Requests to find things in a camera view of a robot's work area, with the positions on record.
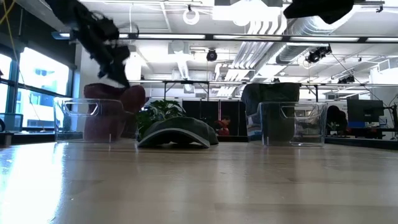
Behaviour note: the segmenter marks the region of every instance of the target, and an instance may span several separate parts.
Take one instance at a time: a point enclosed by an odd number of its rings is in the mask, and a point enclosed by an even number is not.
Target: person
[[[229,116],[222,116],[221,121],[215,121],[215,131],[219,136],[229,136],[228,125],[231,122],[231,118]]]
[[[328,132],[337,131],[338,134],[344,134],[347,125],[346,113],[340,111],[337,106],[329,106],[326,116],[326,129]]]

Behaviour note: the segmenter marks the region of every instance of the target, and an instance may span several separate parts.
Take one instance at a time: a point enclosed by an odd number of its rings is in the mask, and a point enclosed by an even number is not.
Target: window
[[[16,113],[24,115],[22,127],[54,128],[54,98],[43,93],[18,89]]]
[[[1,78],[10,79],[11,58],[0,54],[0,71],[3,74]]]
[[[20,70],[19,83],[67,94],[69,68],[66,65],[26,47],[21,53]]]
[[[8,86],[0,84],[0,113],[6,112]]]

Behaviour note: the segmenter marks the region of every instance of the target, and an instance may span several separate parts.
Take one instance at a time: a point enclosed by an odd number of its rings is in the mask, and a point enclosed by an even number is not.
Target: yellow cable
[[[6,8],[6,1],[3,2],[4,8]],[[8,14],[11,12],[11,9],[14,7],[15,5],[15,0],[12,0],[11,6],[8,10],[4,10],[5,14],[4,16],[0,19],[0,25],[2,24],[2,22],[6,19],[6,17],[8,16]]]
[[[3,8],[4,8],[4,12],[7,12],[6,0],[4,0],[2,6],[3,6]],[[16,49],[15,49],[14,39],[12,38],[11,25],[10,25],[10,21],[8,20],[8,13],[6,13],[6,14],[4,15],[4,17],[6,18],[6,22],[7,22],[7,26],[8,26],[8,33],[10,34],[10,41],[11,41],[11,45],[12,45],[12,51],[14,52],[14,57],[15,57],[15,60],[17,61],[17,64],[18,64],[18,72],[19,72],[19,74],[21,75],[22,82],[23,82],[23,86],[24,86],[25,89],[27,90],[26,85],[25,85],[24,76],[22,75],[21,70],[19,69],[19,59],[18,59],[17,51],[16,51]],[[43,131],[45,131],[45,129],[44,129],[44,123],[43,123],[42,120],[39,118],[39,115],[38,115],[37,112],[36,112],[36,109],[35,109],[35,107],[34,107],[34,105],[33,105],[33,103],[32,103],[32,98],[31,98],[30,94],[29,94],[29,103],[32,105],[33,110],[34,110],[34,112],[35,112],[35,114],[36,114],[37,119],[39,119],[39,121],[42,123]]]

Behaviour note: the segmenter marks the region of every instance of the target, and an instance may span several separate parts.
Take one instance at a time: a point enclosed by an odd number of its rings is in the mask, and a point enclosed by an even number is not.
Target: desk
[[[0,151],[0,223],[397,223],[398,154],[326,145]]]

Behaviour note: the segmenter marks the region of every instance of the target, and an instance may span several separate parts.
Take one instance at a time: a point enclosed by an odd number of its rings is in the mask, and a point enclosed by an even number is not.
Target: gray cap
[[[205,148],[218,144],[214,129],[206,123],[195,118],[176,117],[154,123],[144,133],[138,147],[158,146],[170,142],[197,142]]]

